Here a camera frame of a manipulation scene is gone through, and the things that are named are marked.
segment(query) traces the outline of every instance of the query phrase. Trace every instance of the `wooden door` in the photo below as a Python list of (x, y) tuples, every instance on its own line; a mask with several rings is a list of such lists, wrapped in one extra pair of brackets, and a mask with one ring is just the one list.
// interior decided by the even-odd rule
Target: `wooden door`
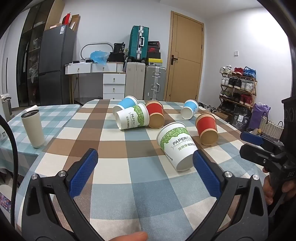
[(166, 101), (197, 99), (202, 69), (203, 24), (173, 14)]

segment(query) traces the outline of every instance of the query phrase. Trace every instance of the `red shoe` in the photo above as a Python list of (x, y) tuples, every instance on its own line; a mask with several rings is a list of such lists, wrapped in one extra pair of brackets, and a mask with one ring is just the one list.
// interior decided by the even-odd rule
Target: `red shoe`
[(241, 104), (244, 104), (245, 99), (246, 99), (246, 95), (243, 94), (243, 95), (241, 95), (241, 98), (240, 98), (239, 102), (240, 102)]
[(245, 97), (246, 97), (246, 99), (244, 101), (244, 104), (246, 106), (251, 106), (251, 104), (252, 104), (252, 97), (250, 95), (245, 95)]
[(237, 75), (242, 76), (244, 73), (244, 70), (242, 68), (234, 68), (234, 71), (236, 72)]

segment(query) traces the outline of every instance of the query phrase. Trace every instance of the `beige tumbler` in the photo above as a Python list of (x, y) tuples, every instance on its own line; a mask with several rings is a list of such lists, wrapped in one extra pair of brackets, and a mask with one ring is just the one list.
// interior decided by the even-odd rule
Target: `beige tumbler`
[(44, 142), (39, 110), (30, 110), (21, 116), (28, 138), (34, 148), (40, 148)]

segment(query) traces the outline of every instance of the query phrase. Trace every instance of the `blue paper cup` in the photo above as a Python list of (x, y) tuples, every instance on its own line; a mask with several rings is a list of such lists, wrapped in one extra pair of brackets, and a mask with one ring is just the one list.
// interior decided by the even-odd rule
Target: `blue paper cup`
[(116, 106), (113, 107), (112, 113), (113, 115), (115, 115), (116, 112), (135, 106), (137, 104), (139, 104), (138, 100), (135, 97), (128, 95), (122, 101), (120, 101)]
[(195, 100), (187, 100), (181, 110), (181, 116), (185, 120), (191, 119), (198, 111), (198, 103)]

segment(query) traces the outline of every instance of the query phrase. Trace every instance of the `wooden shoe rack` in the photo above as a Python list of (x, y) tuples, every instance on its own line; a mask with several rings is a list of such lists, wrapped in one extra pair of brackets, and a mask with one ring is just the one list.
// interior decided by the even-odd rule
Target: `wooden shoe rack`
[[(230, 100), (228, 98), (219, 96), (219, 99), (220, 99), (221, 103), (223, 102), (223, 100), (226, 100), (226, 101), (232, 102), (234, 104), (237, 104), (237, 105), (240, 105), (240, 106), (244, 106), (244, 107), (248, 108), (249, 110), (251, 110), (254, 107), (255, 96), (257, 95), (257, 92), (256, 92), (256, 85), (258, 83), (257, 80), (255, 80), (254, 78), (251, 78), (251, 77), (239, 76), (239, 75), (233, 75), (233, 74), (222, 74), (222, 76), (235, 77), (235, 78), (240, 79), (240, 80), (250, 80), (250, 81), (252, 81), (254, 83), (254, 88), (253, 88), (253, 91), (252, 92), (248, 92), (248, 91), (245, 91), (245, 90), (236, 89), (234, 87), (229, 87), (229, 86), (221, 85), (221, 89), (222, 90), (224, 90), (223, 87), (226, 87), (225, 90), (227, 88), (232, 89), (232, 95), (233, 95), (233, 93), (235, 93), (234, 90), (237, 90), (239, 92), (242, 92), (242, 93), (251, 95), (251, 97), (252, 97), (252, 103), (251, 103), (250, 106), (247, 106), (245, 104), (241, 104), (239, 102), (235, 102), (235, 101), (232, 101), (232, 100)], [(222, 112), (222, 113), (224, 113), (224, 114), (226, 114), (226, 115), (232, 115), (232, 114), (227, 113), (227, 112), (225, 112), (225, 111), (223, 111), (221, 109), (219, 109), (219, 111)]]

